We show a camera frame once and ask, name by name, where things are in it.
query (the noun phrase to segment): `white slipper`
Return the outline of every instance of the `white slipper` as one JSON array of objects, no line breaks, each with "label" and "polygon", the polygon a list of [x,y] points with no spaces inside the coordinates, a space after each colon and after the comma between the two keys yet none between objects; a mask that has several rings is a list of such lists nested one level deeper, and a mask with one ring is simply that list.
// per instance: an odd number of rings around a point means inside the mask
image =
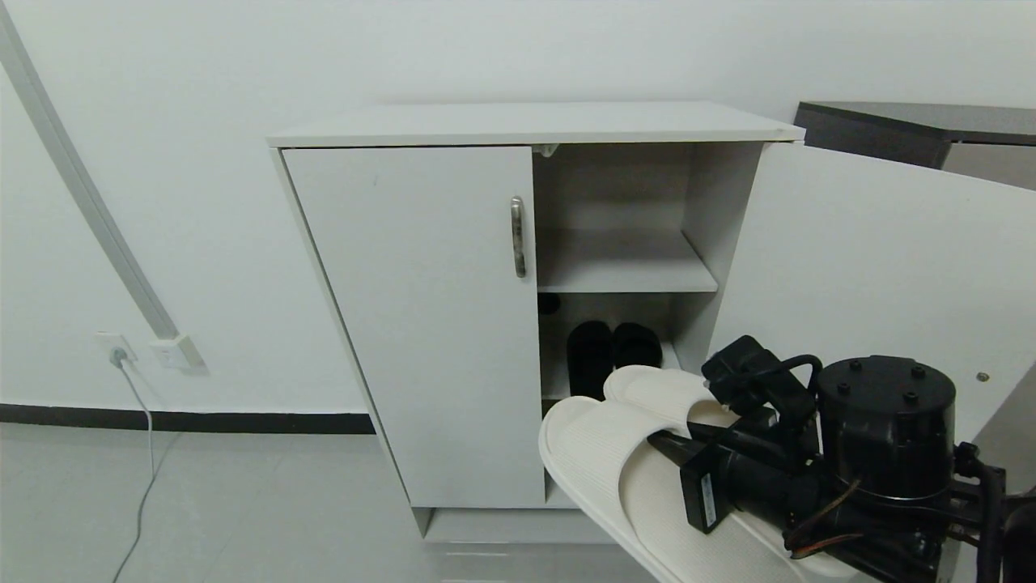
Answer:
[{"label": "white slipper", "polygon": [[787,559],[780,533],[743,513],[731,514],[732,520],[708,535],[687,524],[680,470],[645,438],[659,430],[688,437],[689,413],[699,422],[729,424],[732,417],[702,382],[682,371],[627,367],[609,377],[604,403],[586,398],[558,403],[540,429],[547,471],[659,581],[799,583],[855,575],[823,555]]}]

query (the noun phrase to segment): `white cabinet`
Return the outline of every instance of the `white cabinet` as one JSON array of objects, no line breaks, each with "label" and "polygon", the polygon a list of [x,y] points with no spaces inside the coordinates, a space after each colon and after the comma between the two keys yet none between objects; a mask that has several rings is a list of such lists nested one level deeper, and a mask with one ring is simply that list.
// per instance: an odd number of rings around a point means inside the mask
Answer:
[{"label": "white cabinet", "polygon": [[386,106],[269,138],[410,504],[439,509],[430,538],[509,532],[507,513],[574,528],[536,443],[586,320],[644,324],[693,372],[742,334],[915,357],[974,437],[1036,356],[1036,193],[802,137],[643,103]]}]

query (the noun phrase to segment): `electrical outlet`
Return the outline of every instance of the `electrical outlet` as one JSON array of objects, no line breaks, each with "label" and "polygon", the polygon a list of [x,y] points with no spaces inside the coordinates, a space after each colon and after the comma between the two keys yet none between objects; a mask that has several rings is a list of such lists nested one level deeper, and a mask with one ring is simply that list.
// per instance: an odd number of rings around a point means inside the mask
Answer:
[{"label": "electrical outlet", "polygon": [[172,341],[153,341],[150,347],[154,356],[159,357],[159,365],[166,369],[191,370],[205,367],[205,361],[186,334],[180,334]]},{"label": "electrical outlet", "polygon": [[109,357],[112,354],[112,349],[122,349],[126,352],[126,360],[130,362],[137,361],[137,355],[130,348],[130,343],[122,338],[122,334],[118,332],[97,332],[93,336],[94,341],[97,345],[105,349],[105,357]]}]

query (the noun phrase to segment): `shoe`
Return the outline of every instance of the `shoe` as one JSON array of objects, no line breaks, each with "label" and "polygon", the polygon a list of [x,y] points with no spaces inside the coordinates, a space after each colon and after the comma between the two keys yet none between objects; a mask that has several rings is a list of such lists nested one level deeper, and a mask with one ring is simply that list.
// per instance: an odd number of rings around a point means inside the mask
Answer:
[{"label": "shoe", "polygon": [[643,365],[661,369],[662,344],[650,328],[627,322],[611,336],[611,361],[615,369]]},{"label": "shoe", "polygon": [[599,322],[584,322],[569,334],[569,390],[604,401],[604,381],[611,375],[611,329]]}]

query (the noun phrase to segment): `cabinet top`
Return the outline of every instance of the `cabinet top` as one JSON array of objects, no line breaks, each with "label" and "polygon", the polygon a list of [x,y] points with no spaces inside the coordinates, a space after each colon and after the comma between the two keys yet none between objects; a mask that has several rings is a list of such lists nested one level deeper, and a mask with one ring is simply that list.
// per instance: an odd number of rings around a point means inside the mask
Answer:
[{"label": "cabinet top", "polygon": [[801,140],[805,129],[708,101],[379,105],[279,132],[274,147]]}]

